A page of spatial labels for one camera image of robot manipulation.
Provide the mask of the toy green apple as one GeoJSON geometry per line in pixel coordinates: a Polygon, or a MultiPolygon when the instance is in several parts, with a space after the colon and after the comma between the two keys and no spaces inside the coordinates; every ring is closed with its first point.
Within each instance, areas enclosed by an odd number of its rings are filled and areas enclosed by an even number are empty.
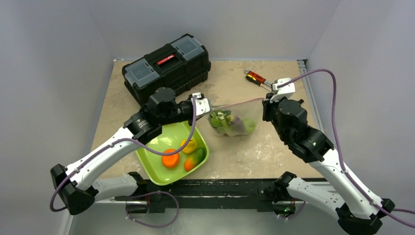
{"type": "Polygon", "coordinates": [[[244,134],[251,134],[256,128],[256,122],[252,119],[246,118],[242,120],[244,125],[244,134]]]}

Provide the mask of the toy bok choy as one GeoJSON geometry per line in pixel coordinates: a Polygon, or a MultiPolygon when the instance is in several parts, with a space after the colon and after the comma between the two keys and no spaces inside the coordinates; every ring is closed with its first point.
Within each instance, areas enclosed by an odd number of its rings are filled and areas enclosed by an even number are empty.
{"type": "Polygon", "coordinates": [[[219,136],[228,135],[228,132],[230,131],[230,121],[228,120],[228,116],[230,114],[230,111],[217,110],[213,111],[208,116],[209,124],[219,136]]]}

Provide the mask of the clear zip top bag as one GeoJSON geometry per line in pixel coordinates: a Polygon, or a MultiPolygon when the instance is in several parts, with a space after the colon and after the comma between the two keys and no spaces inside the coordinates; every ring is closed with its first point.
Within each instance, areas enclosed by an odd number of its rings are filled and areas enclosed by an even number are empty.
{"type": "MultiPolygon", "coordinates": [[[[254,98],[250,100],[246,100],[243,102],[237,102],[233,104],[226,104],[226,105],[217,105],[213,107],[213,111],[223,110],[223,111],[230,111],[232,115],[238,116],[240,119],[252,119],[256,122],[256,128],[260,122],[262,122],[262,115],[263,115],[263,106],[262,106],[263,98],[254,98]]],[[[229,137],[235,136],[242,136],[246,135],[244,133],[233,133],[232,131],[228,132],[229,137]]]]}

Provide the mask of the toy purple eggplant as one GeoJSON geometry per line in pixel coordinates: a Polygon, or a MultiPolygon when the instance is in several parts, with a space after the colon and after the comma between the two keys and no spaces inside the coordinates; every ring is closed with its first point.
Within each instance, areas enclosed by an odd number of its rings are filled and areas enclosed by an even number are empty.
{"type": "Polygon", "coordinates": [[[245,132],[244,122],[238,116],[230,114],[226,116],[226,119],[227,119],[230,131],[232,131],[233,133],[239,133],[239,134],[245,132]]]}

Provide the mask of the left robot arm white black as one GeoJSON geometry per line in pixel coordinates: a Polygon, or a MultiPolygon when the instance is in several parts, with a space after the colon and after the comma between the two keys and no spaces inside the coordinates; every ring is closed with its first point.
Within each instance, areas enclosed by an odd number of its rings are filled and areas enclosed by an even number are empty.
{"type": "Polygon", "coordinates": [[[49,203],[50,210],[68,210],[71,215],[77,215],[88,209],[97,197],[106,199],[129,195],[133,200],[142,199],[146,187],[131,174],[111,180],[110,190],[94,188],[93,184],[107,169],[140,148],[165,156],[166,153],[147,146],[162,134],[164,125],[188,121],[191,130],[187,141],[190,141],[195,122],[211,112],[211,102],[203,93],[193,93],[187,100],[177,103],[171,88],[156,89],[147,103],[141,105],[140,110],[97,149],[68,166],[57,164],[50,170],[55,188],[49,203]]]}

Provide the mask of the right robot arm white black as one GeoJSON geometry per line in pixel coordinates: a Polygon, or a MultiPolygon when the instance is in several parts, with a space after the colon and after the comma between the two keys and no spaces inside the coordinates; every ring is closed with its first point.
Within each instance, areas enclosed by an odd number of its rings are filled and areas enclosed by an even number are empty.
{"type": "Polygon", "coordinates": [[[286,97],[277,100],[268,93],[262,105],[263,120],[272,123],[280,140],[335,189],[326,191],[286,171],[265,194],[272,195],[274,202],[288,197],[308,202],[332,216],[349,235],[376,234],[383,224],[381,219],[394,209],[394,202],[373,193],[339,159],[329,138],[308,125],[307,111],[300,101],[286,97]]]}

